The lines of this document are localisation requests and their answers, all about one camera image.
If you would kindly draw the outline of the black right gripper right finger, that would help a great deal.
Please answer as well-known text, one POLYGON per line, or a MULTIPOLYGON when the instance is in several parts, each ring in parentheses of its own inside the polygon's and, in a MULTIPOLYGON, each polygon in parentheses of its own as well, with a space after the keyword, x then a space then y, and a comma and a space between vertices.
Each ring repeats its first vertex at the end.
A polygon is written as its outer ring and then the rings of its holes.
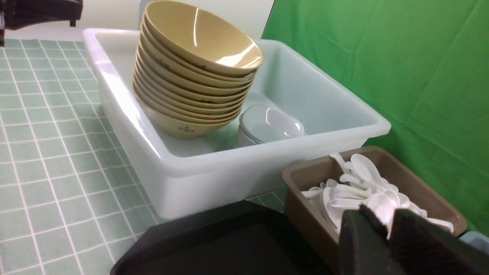
POLYGON ((359 209, 372 227, 360 237, 361 275, 487 275, 488 255, 410 210, 396 210, 390 236, 372 210, 359 209))

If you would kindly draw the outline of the grey robot base frame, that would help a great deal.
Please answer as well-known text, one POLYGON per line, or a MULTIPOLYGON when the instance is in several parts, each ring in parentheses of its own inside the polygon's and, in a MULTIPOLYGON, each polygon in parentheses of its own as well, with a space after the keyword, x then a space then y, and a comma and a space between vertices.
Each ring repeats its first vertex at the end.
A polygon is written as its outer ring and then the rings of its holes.
POLYGON ((75 27, 82 11, 82 0, 1 0, 0 46, 5 47, 6 30, 56 21, 68 21, 75 27))

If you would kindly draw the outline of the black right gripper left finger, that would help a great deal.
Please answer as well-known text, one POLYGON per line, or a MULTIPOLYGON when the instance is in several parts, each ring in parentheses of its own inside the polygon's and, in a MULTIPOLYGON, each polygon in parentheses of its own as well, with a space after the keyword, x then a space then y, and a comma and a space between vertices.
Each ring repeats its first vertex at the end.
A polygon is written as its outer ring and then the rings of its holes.
POLYGON ((391 257, 387 228, 369 208, 342 215, 338 248, 341 275, 405 275, 391 257))

